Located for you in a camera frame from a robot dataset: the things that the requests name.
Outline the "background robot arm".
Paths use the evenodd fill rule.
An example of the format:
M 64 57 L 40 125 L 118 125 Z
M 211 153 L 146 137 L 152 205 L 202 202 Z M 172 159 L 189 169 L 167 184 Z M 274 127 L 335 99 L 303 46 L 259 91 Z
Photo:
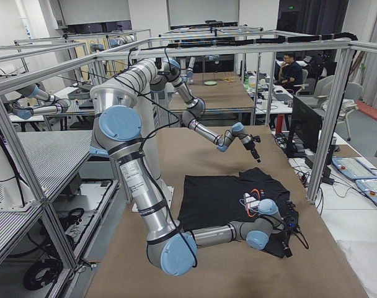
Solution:
M 61 99 L 53 94 L 41 90 L 36 84 L 28 85 L 17 90 L 23 97 L 36 99 L 37 105 L 22 106 L 18 99 L 9 101 L 9 106 L 14 115 L 27 120 L 35 115 L 56 115 L 65 113 L 70 106 L 69 99 Z

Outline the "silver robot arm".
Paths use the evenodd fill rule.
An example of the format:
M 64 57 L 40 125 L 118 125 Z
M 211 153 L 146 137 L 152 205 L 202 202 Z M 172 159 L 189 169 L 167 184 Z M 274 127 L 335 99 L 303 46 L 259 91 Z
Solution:
M 129 66 L 123 74 L 132 76 L 131 83 L 138 83 L 137 87 L 133 87 L 133 91 L 137 94 L 142 94 L 142 89 L 147 86 L 152 91 L 158 91 L 163 89 L 166 83 L 171 83 L 185 102 L 186 110 L 182 114 L 182 122 L 188 129 L 212 142 L 222 152 L 228 149 L 235 138 L 238 138 L 254 159 L 260 162 L 260 156 L 255 148 L 255 144 L 260 142 L 260 137 L 249 134 L 242 123 L 237 122 L 224 134 L 218 135 L 198 121 L 198 116 L 205 111 L 205 102 L 190 92 L 180 76 L 180 66 L 174 60 L 144 59 Z
M 171 276 L 196 267 L 198 250 L 233 241 L 279 258 L 290 257 L 298 213 L 282 184 L 258 168 L 238 176 L 186 176 L 179 216 L 152 177 L 141 144 L 141 119 L 133 109 L 137 87 L 92 88 L 96 120 L 91 150 L 118 163 L 147 229 L 149 262 Z

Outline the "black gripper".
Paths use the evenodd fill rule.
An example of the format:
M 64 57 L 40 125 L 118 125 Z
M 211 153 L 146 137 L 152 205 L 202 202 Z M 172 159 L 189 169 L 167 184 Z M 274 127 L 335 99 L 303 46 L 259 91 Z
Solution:
M 291 236 L 298 236 L 298 214 L 286 215 L 282 218 L 283 227 L 275 234 L 277 240 L 281 243 L 284 254 L 287 258 L 292 257 L 293 254 L 289 247 Z
M 250 151 L 250 153 L 252 154 L 252 156 L 254 157 L 254 159 L 256 159 L 258 163 L 261 162 L 261 159 L 255 148 L 255 144 L 260 143 L 260 142 L 261 142 L 260 137 L 256 135 L 256 136 L 250 136 L 250 140 L 244 144 L 244 147 L 246 148 L 246 150 Z

